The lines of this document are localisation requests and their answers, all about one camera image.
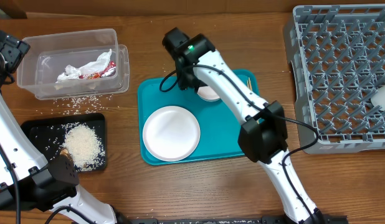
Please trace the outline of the pink saucer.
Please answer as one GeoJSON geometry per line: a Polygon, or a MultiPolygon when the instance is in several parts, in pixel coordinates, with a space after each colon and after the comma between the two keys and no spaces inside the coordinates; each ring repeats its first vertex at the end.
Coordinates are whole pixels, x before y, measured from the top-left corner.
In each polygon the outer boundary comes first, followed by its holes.
{"type": "Polygon", "coordinates": [[[220,99],[218,94],[209,86],[199,87],[197,94],[201,99],[208,102],[214,102],[220,99]]]}

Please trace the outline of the white tissue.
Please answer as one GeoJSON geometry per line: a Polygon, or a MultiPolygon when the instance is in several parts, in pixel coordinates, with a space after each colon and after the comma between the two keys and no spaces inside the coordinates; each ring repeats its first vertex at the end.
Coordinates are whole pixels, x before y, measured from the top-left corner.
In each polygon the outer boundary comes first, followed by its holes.
{"type": "Polygon", "coordinates": [[[88,75],[95,72],[101,72],[108,66],[112,56],[112,49],[108,52],[104,52],[98,56],[96,61],[89,62],[86,65],[83,65],[79,68],[76,68],[72,65],[67,65],[65,67],[65,72],[61,73],[57,77],[57,83],[65,82],[69,80],[82,80],[79,79],[79,75],[88,75]]]}

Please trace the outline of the red snack wrapper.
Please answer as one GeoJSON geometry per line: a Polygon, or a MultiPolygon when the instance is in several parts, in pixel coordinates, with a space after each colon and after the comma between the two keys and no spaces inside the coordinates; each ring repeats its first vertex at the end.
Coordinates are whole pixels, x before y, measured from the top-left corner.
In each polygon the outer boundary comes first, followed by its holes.
{"type": "Polygon", "coordinates": [[[79,75],[79,79],[83,80],[91,80],[96,78],[105,78],[111,77],[116,73],[116,63],[114,61],[110,61],[106,69],[101,72],[95,72],[88,75],[79,75]]]}

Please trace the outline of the large white plate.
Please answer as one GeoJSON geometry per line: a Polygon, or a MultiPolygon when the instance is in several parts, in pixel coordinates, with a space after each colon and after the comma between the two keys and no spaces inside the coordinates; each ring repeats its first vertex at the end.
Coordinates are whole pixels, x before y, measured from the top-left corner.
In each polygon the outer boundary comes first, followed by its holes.
{"type": "Polygon", "coordinates": [[[155,158],[165,162],[181,161],[197,148],[201,129],[196,117],[180,106],[165,106],[146,120],[143,144],[155,158]]]}

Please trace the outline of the white cup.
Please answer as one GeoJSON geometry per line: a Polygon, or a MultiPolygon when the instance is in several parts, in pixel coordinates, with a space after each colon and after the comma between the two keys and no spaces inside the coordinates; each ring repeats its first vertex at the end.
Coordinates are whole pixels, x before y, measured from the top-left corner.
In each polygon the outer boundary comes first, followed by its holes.
{"type": "Polygon", "coordinates": [[[379,88],[377,93],[371,98],[374,107],[379,107],[380,111],[385,111],[385,86],[379,88]]]}

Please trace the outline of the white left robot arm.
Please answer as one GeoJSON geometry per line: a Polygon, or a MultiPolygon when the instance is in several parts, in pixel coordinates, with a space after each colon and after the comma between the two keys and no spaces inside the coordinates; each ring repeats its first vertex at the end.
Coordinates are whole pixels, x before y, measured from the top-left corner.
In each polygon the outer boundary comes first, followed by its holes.
{"type": "Polygon", "coordinates": [[[24,134],[3,100],[1,87],[14,83],[13,73],[29,44],[0,30],[0,210],[50,211],[74,223],[129,223],[111,205],[97,200],[80,184],[72,160],[59,155],[48,161],[24,134]]]}

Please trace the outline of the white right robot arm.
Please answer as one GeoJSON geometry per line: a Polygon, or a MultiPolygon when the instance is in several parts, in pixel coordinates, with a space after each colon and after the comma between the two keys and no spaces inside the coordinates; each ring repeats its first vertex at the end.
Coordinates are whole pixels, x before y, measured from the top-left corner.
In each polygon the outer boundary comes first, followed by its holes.
{"type": "Polygon", "coordinates": [[[208,86],[232,111],[240,124],[238,145],[270,178],[283,205],[287,223],[324,223],[292,166],[287,123],[314,127],[285,116],[282,105],[255,94],[227,66],[220,52],[203,34],[190,38],[177,27],[162,40],[175,62],[175,85],[181,90],[208,86]]]}

